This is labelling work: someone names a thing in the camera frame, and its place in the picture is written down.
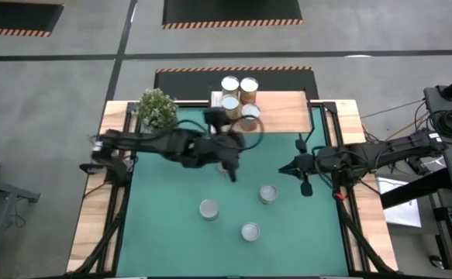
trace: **gray floor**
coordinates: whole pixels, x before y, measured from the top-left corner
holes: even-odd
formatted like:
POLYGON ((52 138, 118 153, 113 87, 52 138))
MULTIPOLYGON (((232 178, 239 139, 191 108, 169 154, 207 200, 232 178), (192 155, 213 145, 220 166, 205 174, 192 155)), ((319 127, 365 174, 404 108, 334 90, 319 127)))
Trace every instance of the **gray floor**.
MULTIPOLYGON (((0 56, 116 53, 129 0, 64 3, 51 37, 0 36, 0 56)), ((302 26, 162 30, 163 2, 141 0, 126 52, 452 50, 452 0, 300 0, 300 6, 302 26)), ((65 271, 86 181, 78 165, 89 158, 88 136, 96 132, 113 64, 0 62, 0 180, 42 192, 38 204, 19 206, 27 225, 9 229, 0 278, 65 271)), ((356 99, 361 115, 419 100, 425 87, 452 82, 452 56, 128 60, 114 99, 137 99, 153 86, 158 68, 281 65, 312 66, 320 98, 356 99)), ((385 138, 410 123, 415 109, 364 123, 385 138)), ((452 277, 426 260, 436 249, 428 236, 392 230, 392 242, 400 270, 452 277)))

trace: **black floor mat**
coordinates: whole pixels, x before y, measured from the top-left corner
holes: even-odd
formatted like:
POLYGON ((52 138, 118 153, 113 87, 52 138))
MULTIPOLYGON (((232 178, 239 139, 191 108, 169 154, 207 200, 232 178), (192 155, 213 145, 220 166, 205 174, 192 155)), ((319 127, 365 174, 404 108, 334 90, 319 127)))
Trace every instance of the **black floor mat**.
POLYGON ((258 91, 303 91, 307 99, 318 99, 317 85, 311 67, 202 67, 159 69, 155 88, 178 100, 209 100, 212 91, 221 91, 226 76, 238 79, 252 77, 258 91))
POLYGON ((50 36, 63 10, 61 4, 0 2, 0 35, 50 36))
POLYGON ((298 0, 165 0, 164 29, 303 23, 298 0))

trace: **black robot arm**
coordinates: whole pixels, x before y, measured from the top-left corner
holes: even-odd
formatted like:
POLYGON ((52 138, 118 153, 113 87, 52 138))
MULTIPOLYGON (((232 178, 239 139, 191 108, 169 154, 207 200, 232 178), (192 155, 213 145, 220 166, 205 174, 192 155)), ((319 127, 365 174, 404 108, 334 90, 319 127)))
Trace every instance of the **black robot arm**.
POLYGON ((222 163, 231 180, 236 181, 239 153, 245 147, 243 135, 232 130, 220 132, 223 125, 229 124, 224 111, 206 111, 205 122, 219 132, 209 136, 197 130, 180 128, 162 133, 122 133, 110 129, 98 136, 91 158, 106 167, 107 177, 112 183, 124 183, 128 169, 123 159, 114 153, 115 150, 158 153, 187 168, 222 163))
POLYGON ((315 147, 312 153, 307 153, 299 144, 300 154, 279 172, 303 180, 303 195, 312 193, 308 182, 311 174, 336 173, 341 185, 350 187, 369 171, 409 157, 438 157, 447 148, 437 133, 426 129, 389 141, 315 147))

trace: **green table surface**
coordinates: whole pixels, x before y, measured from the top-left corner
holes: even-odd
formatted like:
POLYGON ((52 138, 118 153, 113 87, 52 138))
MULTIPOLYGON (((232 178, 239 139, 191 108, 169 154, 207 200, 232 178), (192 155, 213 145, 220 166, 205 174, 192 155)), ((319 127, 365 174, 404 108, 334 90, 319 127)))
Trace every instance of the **green table surface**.
MULTIPOLYGON (((309 147, 324 146, 322 113, 312 109, 316 130, 309 147)), ((180 108, 178 117, 203 123, 197 108, 180 108)), ((248 143, 257 136, 245 135, 248 143)), ((117 276, 346 276, 331 190, 312 176, 313 196, 303 197, 299 180, 278 173, 298 153, 297 138, 266 134, 260 146, 240 154, 236 183, 215 164, 185 169, 160 155, 139 153, 117 276), (262 185, 277 188, 274 203, 260 203, 262 185), (198 210, 208 198, 219 203, 219 217, 211 222, 198 210), (246 222, 260 226, 257 241, 241 238, 246 222)))

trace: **potted plant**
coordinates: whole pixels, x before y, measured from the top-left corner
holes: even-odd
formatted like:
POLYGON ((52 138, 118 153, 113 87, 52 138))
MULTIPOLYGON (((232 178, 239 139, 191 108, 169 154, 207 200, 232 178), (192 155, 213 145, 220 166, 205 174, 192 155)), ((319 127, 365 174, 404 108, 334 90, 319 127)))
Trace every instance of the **potted plant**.
POLYGON ((178 107, 174 100, 156 88, 147 89, 141 95, 137 113, 141 119, 143 130, 155 132, 173 127, 178 121, 177 110, 178 107))

